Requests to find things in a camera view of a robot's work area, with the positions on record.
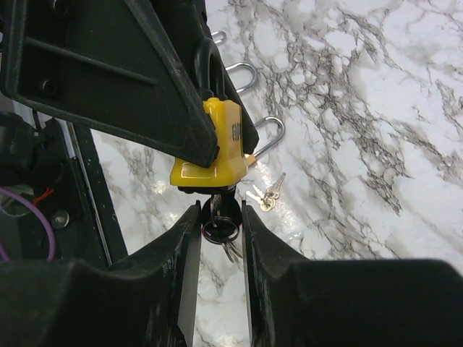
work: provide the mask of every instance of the red wire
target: red wire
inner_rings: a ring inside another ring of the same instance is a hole
[[[49,197],[50,195],[52,195],[54,192],[54,189],[50,189],[47,187],[46,191],[39,197],[36,197],[34,199],[34,205],[37,205],[40,201],[42,201],[43,199]]]

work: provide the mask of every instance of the black shackle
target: black shackle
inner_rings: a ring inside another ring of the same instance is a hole
[[[214,41],[202,38],[195,51],[195,76],[202,100],[216,97],[226,100],[224,67]]]

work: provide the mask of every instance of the padlock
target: padlock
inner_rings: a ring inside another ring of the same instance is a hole
[[[204,111],[216,128],[219,151],[210,168],[176,158],[170,182],[184,192],[218,194],[233,189],[246,175],[248,160],[242,146],[241,107],[226,99],[220,55],[210,38],[198,44],[195,74]]]

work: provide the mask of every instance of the white marble countertop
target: white marble countertop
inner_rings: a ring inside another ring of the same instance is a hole
[[[275,209],[250,201],[267,227],[311,259],[432,257],[463,273],[463,1],[207,4],[212,31],[229,36],[225,65],[260,70],[242,97],[251,117],[286,123],[238,186],[244,199],[287,173]],[[169,186],[173,158],[95,142],[130,252],[199,197]],[[206,241],[195,345],[249,346],[242,264]]]

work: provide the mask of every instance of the padlock body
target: padlock body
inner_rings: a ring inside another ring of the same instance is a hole
[[[247,160],[242,147],[241,107],[231,100],[209,98],[203,102],[216,127],[220,150],[210,168],[202,168],[182,159],[175,159],[171,185],[178,187],[229,187],[247,173]]]

